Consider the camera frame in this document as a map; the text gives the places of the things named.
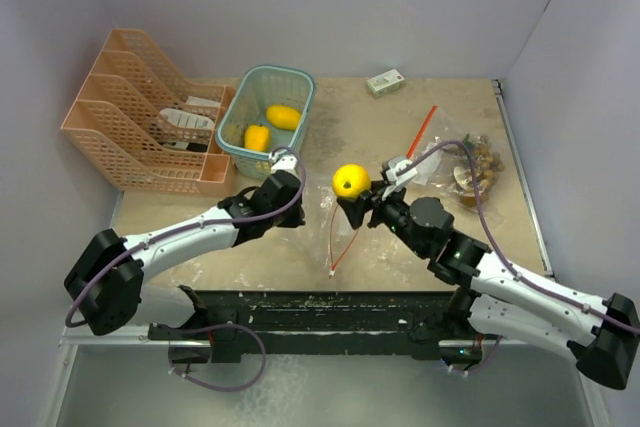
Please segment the clear bag of mushrooms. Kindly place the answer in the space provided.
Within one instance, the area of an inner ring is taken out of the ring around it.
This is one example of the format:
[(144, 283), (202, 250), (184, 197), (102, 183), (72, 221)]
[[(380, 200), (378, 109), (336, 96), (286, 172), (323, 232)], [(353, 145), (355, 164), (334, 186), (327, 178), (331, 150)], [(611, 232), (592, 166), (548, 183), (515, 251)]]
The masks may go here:
[(411, 161), (433, 153), (416, 167), (413, 182), (431, 186), (468, 209), (486, 203), (505, 171), (502, 152), (491, 138), (465, 131), (451, 116), (432, 106), (408, 151)]

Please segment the yellow fake fruit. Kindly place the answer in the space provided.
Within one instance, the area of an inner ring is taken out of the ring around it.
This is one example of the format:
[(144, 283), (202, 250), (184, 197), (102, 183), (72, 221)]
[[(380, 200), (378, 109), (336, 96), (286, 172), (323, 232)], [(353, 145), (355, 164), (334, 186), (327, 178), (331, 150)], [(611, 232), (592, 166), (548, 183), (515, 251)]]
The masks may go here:
[(249, 125), (244, 133), (244, 148), (256, 152), (267, 152), (271, 131), (264, 125)]
[(301, 122), (302, 114), (293, 107), (275, 104), (267, 108), (266, 118), (280, 130), (295, 131)]
[(332, 178), (332, 189), (337, 198), (356, 199), (371, 188), (367, 170), (359, 164), (345, 164)]

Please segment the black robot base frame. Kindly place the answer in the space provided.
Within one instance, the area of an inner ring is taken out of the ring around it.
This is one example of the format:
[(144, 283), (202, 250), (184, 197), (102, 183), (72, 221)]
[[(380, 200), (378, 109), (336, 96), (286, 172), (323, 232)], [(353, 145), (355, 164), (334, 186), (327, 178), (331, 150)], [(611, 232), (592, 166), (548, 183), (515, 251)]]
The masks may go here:
[(181, 347), (202, 341), (213, 363), (267, 353), (475, 365), (494, 339), (470, 325), (470, 296), (447, 291), (183, 291), (191, 316), (178, 327), (152, 324), (148, 335)]

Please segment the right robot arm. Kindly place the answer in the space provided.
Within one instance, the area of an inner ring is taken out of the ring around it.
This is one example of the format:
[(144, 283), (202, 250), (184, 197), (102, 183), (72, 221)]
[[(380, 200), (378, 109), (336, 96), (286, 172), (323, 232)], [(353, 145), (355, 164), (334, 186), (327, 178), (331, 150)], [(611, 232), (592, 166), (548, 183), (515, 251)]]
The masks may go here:
[(404, 190), (388, 193), (382, 181), (364, 189), (340, 182), (334, 192), (352, 228), (385, 225), (439, 280), (457, 286), (462, 304), (444, 316), (452, 336), (477, 331), (520, 340), (569, 359), (604, 387), (626, 388), (639, 349), (630, 298), (587, 294), (509, 262), (457, 230), (435, 197), (406, 203)]

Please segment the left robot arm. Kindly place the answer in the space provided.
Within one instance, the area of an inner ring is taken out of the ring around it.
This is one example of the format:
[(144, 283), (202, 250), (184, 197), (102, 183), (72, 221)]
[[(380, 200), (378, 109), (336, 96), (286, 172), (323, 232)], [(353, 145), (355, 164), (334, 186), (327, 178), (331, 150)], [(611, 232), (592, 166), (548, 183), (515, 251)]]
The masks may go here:
[(186, 221), (152, 232), (94, 235), (63, 285), (73, 300), (65, 326), (87, 325), (96, 336), (127, 324), (142, 301), (142, 287), (159, 274), (208, 252), (259, 239), (276, 227), (304, 224), (303, 174), (278, 170)]

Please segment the clear zip bag red seal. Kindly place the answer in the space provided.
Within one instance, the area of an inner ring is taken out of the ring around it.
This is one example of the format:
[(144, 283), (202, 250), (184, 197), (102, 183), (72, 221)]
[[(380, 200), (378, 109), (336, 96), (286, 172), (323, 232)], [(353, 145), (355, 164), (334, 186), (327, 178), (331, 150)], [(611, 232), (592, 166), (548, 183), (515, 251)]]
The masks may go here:
[(331, 280), (350, 265), (364, 262), (375, 251), (376, 240), (365, 227), (356, 230), (350, 226), (329, 177), (311, 177), (305, 187), (303, 207), (306, 225), (300, 234), (302, 251)]

